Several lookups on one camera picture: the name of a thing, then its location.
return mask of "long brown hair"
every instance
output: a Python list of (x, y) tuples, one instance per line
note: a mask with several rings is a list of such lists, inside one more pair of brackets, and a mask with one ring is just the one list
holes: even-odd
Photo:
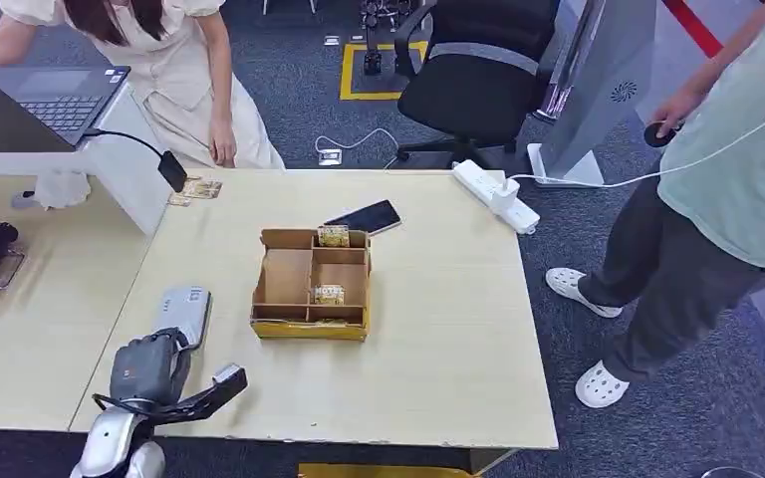
[[(75, 28), (102, 42), (127, 45), (111, 0), (64, 0), (66, 13)], [(162, 0), (130, 0), (136, 21), (151, 37), (159, 40), (165, 34), (162, 26)]]

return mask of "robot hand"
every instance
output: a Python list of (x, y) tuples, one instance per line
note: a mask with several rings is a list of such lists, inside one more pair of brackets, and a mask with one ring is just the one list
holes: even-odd
[(71, 478), (160, 478), (165, 456), (151, 441), (153, 430), (209, 418), (247, 387), (245, 370), (231, 363), (213, 376), (211, 387), (177, 402), (188, 374), (187, 346), (178, 329), (167, 329), (119, 349), (112, 397), (93, 395), (102, 413)]

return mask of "white glove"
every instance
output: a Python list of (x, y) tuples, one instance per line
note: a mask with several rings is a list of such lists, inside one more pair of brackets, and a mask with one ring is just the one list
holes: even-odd
[(86, 201), (90, 190), (82, 172), (50, 171), (37, 176), (34, 199), (43, 207), (62, 209)]

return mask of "red rope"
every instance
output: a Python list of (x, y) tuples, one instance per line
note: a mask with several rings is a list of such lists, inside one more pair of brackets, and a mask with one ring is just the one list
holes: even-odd
[(684, 27), (690, 38), (705, 52), (705, 56), (712, 58), (722, 50), (723, 46), (714, 37), (714, 34), (699, 20), (693, 10), (684, 3), (684, 0), (661, 0), (673, 14), (678, 23)]

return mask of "white sneaker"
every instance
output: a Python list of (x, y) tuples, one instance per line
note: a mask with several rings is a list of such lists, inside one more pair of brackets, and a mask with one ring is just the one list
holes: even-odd
[(585, 274), (579, 271), (559, 267), (547, 271), (547, 285), (556, 294), (582, 304), (600, 317), (613, 319), (623, 312), (622, 307), (598, 306), (588, 302), (588, 299), (579, 292), (579, 280), (583, 277)]
[(623, 398), (627, 388), (629, 383), (618, 380), (600, 360), (576, 382), (576, 397), (590, 408), (605, 408)]

